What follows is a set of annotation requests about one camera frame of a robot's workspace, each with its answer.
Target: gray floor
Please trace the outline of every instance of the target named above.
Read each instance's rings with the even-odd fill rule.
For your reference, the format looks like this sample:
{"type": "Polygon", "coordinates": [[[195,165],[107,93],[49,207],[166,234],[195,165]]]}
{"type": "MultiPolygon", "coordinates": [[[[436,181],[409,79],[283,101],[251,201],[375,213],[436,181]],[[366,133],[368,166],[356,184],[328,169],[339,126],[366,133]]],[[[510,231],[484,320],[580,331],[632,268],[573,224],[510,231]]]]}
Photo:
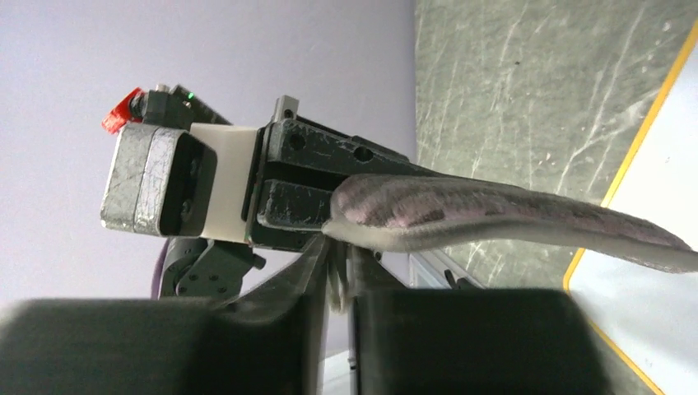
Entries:
{"type": "MultiPolygon", "coordinates": [[[[694,0],[417,1],[420,164],[601,202],[697,16],[694,0]]],[[[574,250],[447,252],[489,286],[561,287],[574,250]]],[[[651,393],[599,345],[617,393],[651,393]]]]}

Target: scratched metal surface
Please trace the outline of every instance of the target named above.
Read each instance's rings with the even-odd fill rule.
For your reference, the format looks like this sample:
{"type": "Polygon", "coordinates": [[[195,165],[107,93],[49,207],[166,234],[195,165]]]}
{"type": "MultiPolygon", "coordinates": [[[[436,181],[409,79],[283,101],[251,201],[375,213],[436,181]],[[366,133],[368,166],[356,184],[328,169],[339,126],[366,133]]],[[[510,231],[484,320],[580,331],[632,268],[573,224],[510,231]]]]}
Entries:
{"type": "MultiPolygon", "coordinates": [[[[418,0],[418,160],[599,203],[683,40],[694,0],[418,0]]],[[[573,249],[447,249],[488,286],[560,287],[573,249]]],[[[617,393],[651,393],[599,341],[617,393]]]]}

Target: white plastic part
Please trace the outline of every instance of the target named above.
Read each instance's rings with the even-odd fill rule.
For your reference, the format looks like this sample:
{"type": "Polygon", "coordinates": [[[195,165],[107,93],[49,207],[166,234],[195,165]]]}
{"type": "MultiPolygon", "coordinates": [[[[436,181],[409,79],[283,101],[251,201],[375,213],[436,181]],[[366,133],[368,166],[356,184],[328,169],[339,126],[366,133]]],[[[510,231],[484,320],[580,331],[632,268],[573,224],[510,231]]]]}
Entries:
{"type": "Polygon", "coordinates": [[[241,213],[258,128],[193,123],[191,133],[216,152],[218,164],[201,237],[244,243],[241,213]]]}

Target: yellow border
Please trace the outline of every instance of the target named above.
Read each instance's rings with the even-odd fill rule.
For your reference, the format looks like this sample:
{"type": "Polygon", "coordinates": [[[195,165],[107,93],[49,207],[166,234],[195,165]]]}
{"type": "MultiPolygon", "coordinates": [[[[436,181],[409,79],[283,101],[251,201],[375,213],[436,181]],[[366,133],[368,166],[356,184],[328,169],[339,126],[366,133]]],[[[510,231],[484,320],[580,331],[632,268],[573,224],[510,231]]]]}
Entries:
{"type": "MultiPolygon", "coordinates": [[[[628,168],[630,168],[633,159],[635,159],[635,154],[640,149],[642,141],[644,141],[645,136],[647,136],[647,132],[649,131],[649,128],[652,126],[654,119],[657,118],[659,109],[662,108],[664,101],[667,99],[667,96],[669,95],[669,91],[672,89],[672,86],[674,85],[674,82],[676,82],[676,79],[681,73],[684,64],[686,64],[689,55],[691,55],[691,52],[695,48],[696,41],[698,41],[698,21],[694,22],[691,33],[688,35],[686,42],[683,44],[681,50],[679,51],[677,59],[676,61],[674,61],[671,70],[669,70],[667,78],[666,80],[664,80],[661,89],[659,89],[659,93],[657,94],[657,98],[654,100],[652,107],[649,108],[649,112],[647,113],[644,122],[640,126],[640,130],[637,132],[637,135],[635,135],[635,140],[633,140],[631,147],[626,155],[626,158],[623,160],[623,163],[621,164],[618,173],[616,173],[616,177],[613,179],[611,186],[608,188],[606,197],[601,202],[601,206],[608,207],[608,205],[611,203],[611,200],[616,195],[616,191],[618,190],[618,187],[620,187],[621,181],[625,177],[628,168]]],[[[565,290],[565,292],[567,292],[568,295],[570,294],[570,279],[572,278],[572,274],[575,272],[575,269],[577,268],[577,265],[579,265],[579,261],[581,261],[583,255],[584,249],[578,249],[577,253],[572,258],[570,266],[567,268],[565,276],[562,279],[562,288],[565,290]]],[[[640,367],[636,365],[635,362],[633,362],[630,359],[630,357],[625,352],[623,352],[621,348],[618,347],[616,343],[614,343],[613,340],[611,340],[611,338],[608,337],[608,335],[606,335],[606,333],[604,333],[601,330],[601,328],[599,328],[591,320],[589,320],[589,324],[591,324],[593,330],[596,333],[598,333],[598,335],[616,352],[616,354],[618,354],[618,356],[621,357],[621,360],[623,360],[623,362],[625,362],[626,365],[628,365],[638,375],[638,377],[640,377],[640,379],[645,384],[647,384],[647,386],[650,389],[652,389],[652,391],[655,394],[664,395],[664,392],[661,389],[659,389],[657,384],[655,384],[652,381],[652,379],[650,379],[647,376],[647,374],[645,374],[642,371],[642,369],[640,369],[640,367]]]]}

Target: scratched floor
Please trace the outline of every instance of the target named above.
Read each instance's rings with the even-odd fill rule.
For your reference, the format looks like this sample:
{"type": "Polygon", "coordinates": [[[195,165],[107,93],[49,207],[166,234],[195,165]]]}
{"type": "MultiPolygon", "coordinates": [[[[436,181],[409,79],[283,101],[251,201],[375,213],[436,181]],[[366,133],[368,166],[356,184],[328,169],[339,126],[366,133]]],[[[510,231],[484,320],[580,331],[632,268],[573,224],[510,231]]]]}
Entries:
{"type": "MultiPolygon", "coordinates": [[[[601,202],[697,17],[695,0],[418,0],[420,164],[601,202]]],[[[559,288],[574,250],[447,253],[489,286],[559,288]]],[[[599,345],[616,393],[651,393],[599,345]]]]}

